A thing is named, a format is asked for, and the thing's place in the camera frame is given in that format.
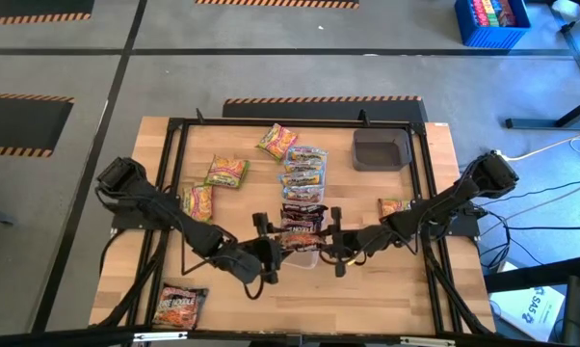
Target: black and orange hazard tape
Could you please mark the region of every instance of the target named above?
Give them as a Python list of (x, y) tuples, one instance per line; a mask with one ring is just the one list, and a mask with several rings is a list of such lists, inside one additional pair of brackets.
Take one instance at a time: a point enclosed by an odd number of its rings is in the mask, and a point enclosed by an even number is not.
[(0, 25), (85, 20), (94, 0), (0, 0)]
[(66, 101), (70, 103), (74, 102), (74, 98), (69, 96), (35, 95), (35, 94), (0, 93), (0, 98), (22, 99), (22, 100)]
[(420, 101), (420, 96), (314, 96), (314, 97), (264, 97), (228, 99), (226, 104), (284, 103), (284, 102), (363, 102), (363, 101)]
[(0, 155), (52, 155), (73, 104), (69, 96), (0, 93)]
[(201, 5), (243, 5), (309, 7), (321, 9), (358, 9), (358, 0), (195, 0)]
[(423, 99), (414, 95), (230, 98), (223, 117), (356, 120), (361, 111), (372, 120), (427, 121)]

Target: wooden tabletop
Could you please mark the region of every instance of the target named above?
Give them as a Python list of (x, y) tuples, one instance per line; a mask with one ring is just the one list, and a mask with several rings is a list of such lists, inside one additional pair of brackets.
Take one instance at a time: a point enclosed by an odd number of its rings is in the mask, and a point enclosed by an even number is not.
[[(133, 158), (142, 163), (147, 178), (156, 178), (168, 118), (143, 118)], [(459, 176), (457, 159), (447, 124), (427, 123), (438, 191)], [(378, 222), (377, 198), (412, 199), (409, 168), (397, 173), (360, 173), (353, 169), (350, 153), (353, 129), (293, 128), (297, 145), (315, 146), (329, 152), (325, 202), (342, 208), (342, 227), (365, 227)], [(256, 237), (251, 214), (267, 212), (279, 225), (281, 186), (277, 173), (282, 167), (255, 145), (267, 131), (263, 127), (190, 126), (181, 170), (179, 191), (202, 182), (213, 155), (250, 160), (250, 170), (239, 190), (214, 189), (215, 224), (239, 240)], [(420, 150), (418, 139), (413, 139)], [(175, 148), (172, 150), (171, 163)], [(417, 157), (423, 196), (427, 197), (424, 165)], [(166, 176), (170, 182), (170, 165)], [(91, 323), (105, 318), (131, 285), (143, 240), (141, 231), (125, 232), (106, 255), (104, 270), (93, 303)], [(448, 237), (455, 285), (481, 319), (493, 330), (488, 294), (476, 247), (467, 238)], [(262, 297), (249, 300), (242, 284), (230, 274), (208, 265), (187, 277), (180, 275), (180, 242), (171, 233), (163, 281), (187, 287), (206, 287), (206, 299), (198, 327), (217, 331), (259, 331), (312, 334), (433, 334), (434, 324), (423, 255), (389, 248), (369, 258), (362, 267), (350, 266), (338, 279), (334, 268), (319, 261), (307, 270), (282, 265), (279, 283), (265, 285)], [(295, 262), (309, 259), (294, 259)], [(187, 267), (199, 262), (188, 251)], [(256, 283), (251, 286), (253, 292)], [(445, 327), (451, 329), (446, 295), (441, 288)], [(138, 322), (144, 320), (148, 287), (141, 299)]]

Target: desk leg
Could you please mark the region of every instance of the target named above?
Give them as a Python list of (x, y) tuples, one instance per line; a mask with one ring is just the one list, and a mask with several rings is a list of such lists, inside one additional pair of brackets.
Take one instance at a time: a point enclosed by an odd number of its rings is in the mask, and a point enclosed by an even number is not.
[(580, 278), (580, 257), (556, 263), (517, 269), (485, 276), (488, 293), (527, 289), (568, 282), (568, 277)]
[(558, 120), (507, 119), (509, 129), (580, 130), (580, 105)]

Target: snack bag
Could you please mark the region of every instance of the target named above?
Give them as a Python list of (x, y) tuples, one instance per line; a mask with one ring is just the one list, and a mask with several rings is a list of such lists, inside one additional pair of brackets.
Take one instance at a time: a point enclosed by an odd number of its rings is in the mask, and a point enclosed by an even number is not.
[(288, 160), (306, 161), (312, 159), (319, 159), (320, 161), (327, 160), (327, 151), (316, 147), (292, 147), (288, 149)]
[(213, 186), (196, 186), (183, 189), (183, 212), (200, 222), (213, 218)]
[(207, 293), (208, 289), (188, 289), (164, 283), (153, 324), (195, 329)]
[(286, 231), (276, 240), (285, 251), (315, 251), (325, 245), (324, 238), (310, 232)]
[(281, 211), (281, 219), (284, 218), (292, 221), (310, 221), (310, 222), (322, 222), (324, 217), (320, 213), (302, 213), (293, 211)]
[(283, 163), (283, 168), (289, 174), (314, 170), (321, 171), (324, 167), (324, 162), (320, 159), (311, 159), (305, 161), (286, 160)]
[(319, 203), (324, 194), (324, 186), (285, 187), (281, 197), (290, 201)]
[(380, 218), (409, 209), (409, 200), (378, 199)]
[(280, 161), (288, 148), (297, 142), (298, 137), (299, 135), (287, 128), (279, 124), (274, 124), (256, 147), (263, 149), (277, 161)]
[(302, 187), (306, 185), (321, 185), (323, 183), (322, 171), (309, 171), (302, 173), (283, 173), (277, 178), (284, 187)]
[(301, 212), (301, 213), (316, 213), (320, 216), (328, 210), (329, 208), (324, 205), (311, 204), (311, 205), (297, 205), (292, 203), (283, 203), (281, 205), (281, 210), (283, 212)]
[(204, 184), (239, 188), (249, 167), (248, 160), (224, 159), (216, 155), (209, 168), (209, 173), (204, 178)]
[(294, 221), (291, 219), (283, 218), (281, 219), (281, 227), (285, 229), (296, 230), (299, 227), (301, 230), (308, 232), (320, 231), (320, 223), (315, 221)]

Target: gray floor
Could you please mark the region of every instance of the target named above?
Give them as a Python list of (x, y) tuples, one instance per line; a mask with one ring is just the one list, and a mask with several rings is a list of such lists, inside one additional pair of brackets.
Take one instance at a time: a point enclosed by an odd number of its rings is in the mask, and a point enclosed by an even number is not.
[[(137, 1), (97, 3), (90, 22), (0, 27), (0, 46), (122, 47)], [(352, 12), (149, 1), (136, 46), (462, 49), (452, 3), (363, 0)], [(545, 6), (530, 6), (529, 12), (533, 30), (516, 48), (567, 47)], [(0, 92), (76, 97), (50, 159), (0, 157), (0, 209), (20, 222), (0, 227), (0, 334), (28, 329), (117, 63), (118, 57), (0, 56)], [(506, 130), (502, 122), (566, 113), (580, 103), (580, 72), (566, 57), (133, 57), (97, 170), (131, 153), (143, 116), (192, 117), (198, 107), (206, 117), (219, 117), (228, 97), (370, 94), (423, 96), (429, 119), (451, 124), (463, 164), (492, 148), (516, 156), (571, 136)], [(580, 179), (580, 154), (562, 145), (514, 168), (521, 176), (515, 193), (524, 193)], [(557, 194), (534, 196), (523, 205)], [(508, 216), (523, 205), (491, 207)], [(95, 199), (87, 200), (49, 329), (87, 325), (110, 219)], [(485, 218), (481, 226), (492, 223)], [(511, 225), (580, 226), (580, 192)], [(580, 256), (580, 231), (516, 231), (514, 238), (543, 262)], [(502, 240), (503, 232), (495, 230), (482, 246)], [(510, 257), (533, 264), (516, 246)]]

